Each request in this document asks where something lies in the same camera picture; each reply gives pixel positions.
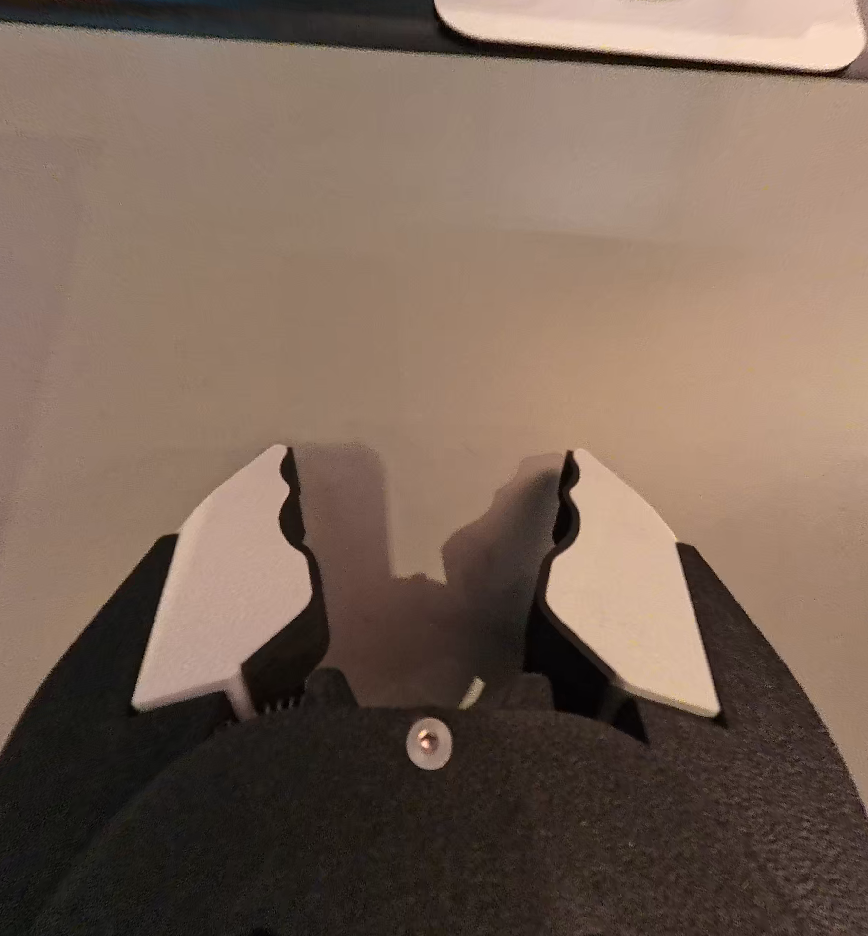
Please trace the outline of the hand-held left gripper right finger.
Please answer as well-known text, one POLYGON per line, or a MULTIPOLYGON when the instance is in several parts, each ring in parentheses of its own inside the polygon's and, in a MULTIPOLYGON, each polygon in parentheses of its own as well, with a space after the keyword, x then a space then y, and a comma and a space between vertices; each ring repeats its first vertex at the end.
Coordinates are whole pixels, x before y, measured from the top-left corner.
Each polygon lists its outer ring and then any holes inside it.
POLYGON ((638 700, 696 717, 721 703, 679 542, 637 491, 585 449, 567 452, 553 545, 541 561, 524 669, 555 707, 618 717, 638 700))

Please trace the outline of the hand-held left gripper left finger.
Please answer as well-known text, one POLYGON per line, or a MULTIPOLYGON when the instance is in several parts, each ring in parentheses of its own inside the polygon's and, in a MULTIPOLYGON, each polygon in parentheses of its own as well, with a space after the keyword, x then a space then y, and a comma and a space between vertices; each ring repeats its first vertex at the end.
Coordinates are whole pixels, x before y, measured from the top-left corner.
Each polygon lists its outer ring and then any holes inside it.
POLYGON ((216 487, 178 531, 132 706, 222 694, 243 721, 291 705, 329 648, 292 448, 216 487))

